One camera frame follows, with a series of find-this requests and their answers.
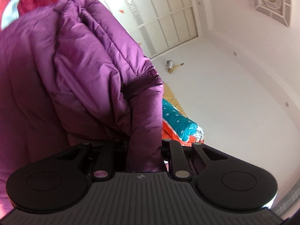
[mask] round black pad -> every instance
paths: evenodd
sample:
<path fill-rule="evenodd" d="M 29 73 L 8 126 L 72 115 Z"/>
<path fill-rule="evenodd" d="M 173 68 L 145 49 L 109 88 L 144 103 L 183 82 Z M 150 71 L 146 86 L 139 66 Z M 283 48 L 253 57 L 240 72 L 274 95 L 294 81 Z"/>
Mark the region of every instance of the round black pad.
<path fill-rule="evenodd" d="M 254 188 L 257 181 L 254 176 L 246 172 L 229 172 L 222 177 L 222 183 L 235 191 L 247 191 Z"/>
<path fill-rule="evenodd" d="M 277 182 L 269 172 L 236 158 L 208 162 L 196 187 L 208 202 L 239 212 L 260 209 L 277 193 Z"/>
<path fill-rule="evenodd" d="M 62 183 L 62 177 L 55 172 L 37 172 L 27 179 L 27 184 L 37 191 L 48 191 L 57 188 Z"/>
<path fill-rule="evenodd" d="M 32 213 L 63 210 L 79 201 L 88 182 L 85 175 L 66 160 L 45 159 L 14 172 L 6 183 L 11 202 Z"/>

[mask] teal polka dot fabric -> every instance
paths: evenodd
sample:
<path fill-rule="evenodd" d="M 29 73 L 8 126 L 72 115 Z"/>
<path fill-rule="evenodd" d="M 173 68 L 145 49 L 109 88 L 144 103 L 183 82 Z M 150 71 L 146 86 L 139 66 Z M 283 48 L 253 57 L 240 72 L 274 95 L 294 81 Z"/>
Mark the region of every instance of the teal polka dot fabric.
<path fill-rule="evenodd" d="M 203 129 L 191 119 L 182 115 L 165 99 L 163 99 L 163 122 L 184 142 L 188 142 L 190 136 L 194 136 L 198 142 L 203 139 Z"/>

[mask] ribbed black surface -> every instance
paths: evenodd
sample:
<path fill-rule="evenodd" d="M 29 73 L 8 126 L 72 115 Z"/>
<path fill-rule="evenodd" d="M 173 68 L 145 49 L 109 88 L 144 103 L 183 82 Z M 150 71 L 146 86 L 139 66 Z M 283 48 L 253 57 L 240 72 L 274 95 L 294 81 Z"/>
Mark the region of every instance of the ribbed black surface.
<path fill-rule="evenodd" d="M 2 225 L 279 225 L 268 209 L 251 214 L 226 213 L 211 207 L 187 182 L 166 173 L 117 173 L 94 183 L 77 205 L 54 214 L 12 211 Z"/>

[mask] black plastic device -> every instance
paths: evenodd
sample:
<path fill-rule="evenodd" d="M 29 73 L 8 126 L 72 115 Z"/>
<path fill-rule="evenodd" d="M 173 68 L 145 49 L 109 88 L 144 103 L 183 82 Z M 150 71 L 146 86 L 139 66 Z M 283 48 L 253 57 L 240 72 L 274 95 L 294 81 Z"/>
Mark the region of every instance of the black plastic device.
<path fill-rule="evenodd" d="M 266 170 L 205 144 L 163 140 L 166 172 L 125 172 L 128 143 L 82 143 L 14 172 L 1 225 L 280 225 Z"/>

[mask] quilted fabric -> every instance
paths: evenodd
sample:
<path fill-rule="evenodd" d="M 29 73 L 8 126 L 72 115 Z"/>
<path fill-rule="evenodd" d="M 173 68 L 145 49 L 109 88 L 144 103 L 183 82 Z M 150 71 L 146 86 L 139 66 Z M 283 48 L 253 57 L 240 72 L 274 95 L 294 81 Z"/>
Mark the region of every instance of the quilted fabric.
<path fill-rule="evenodd" d="M 0 207 L 16 169 L 82 141 L 129 138 L 127 169 L 165 170 L 163 82 L 98 0 L 59 0 L 0 33 Z"/>

